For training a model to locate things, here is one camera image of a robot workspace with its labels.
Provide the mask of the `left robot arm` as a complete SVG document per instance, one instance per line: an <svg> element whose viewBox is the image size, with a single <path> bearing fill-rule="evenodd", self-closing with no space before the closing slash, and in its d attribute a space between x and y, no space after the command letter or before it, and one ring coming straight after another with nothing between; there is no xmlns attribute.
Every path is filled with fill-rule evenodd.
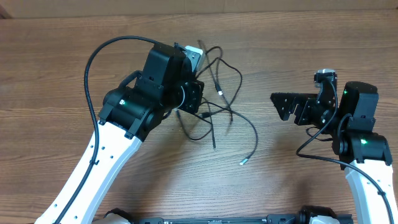
<svg viewBox="0 0 398 224"><path fill-rule="evenodd" d="M155 44L134 87L122 82L109 91L78 165L37 223L91 223L119 171L138 151L164 114L180 109L195 114L204 84L195 78L202 49Z"/></svg>

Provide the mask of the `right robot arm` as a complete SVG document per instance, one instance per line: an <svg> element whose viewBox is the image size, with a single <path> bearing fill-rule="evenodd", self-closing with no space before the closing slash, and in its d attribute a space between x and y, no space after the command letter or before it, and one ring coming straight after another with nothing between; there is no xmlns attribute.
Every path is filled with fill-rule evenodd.
<svg viewBox="0 0 398 224"><path fill-rule="evenodd" d="M354 198L359 223L397 223L397 203L393 189L392 154L387 139L373 131L379 95L377 88L363 82L348 82L343 95L337 98L336 83L319 82L317 94L273 93L271 101L282 120L291 114L295 124L312 124L320 134L332 137L332 150L337 159L296 154L340 165L345 172Z"/></svg>

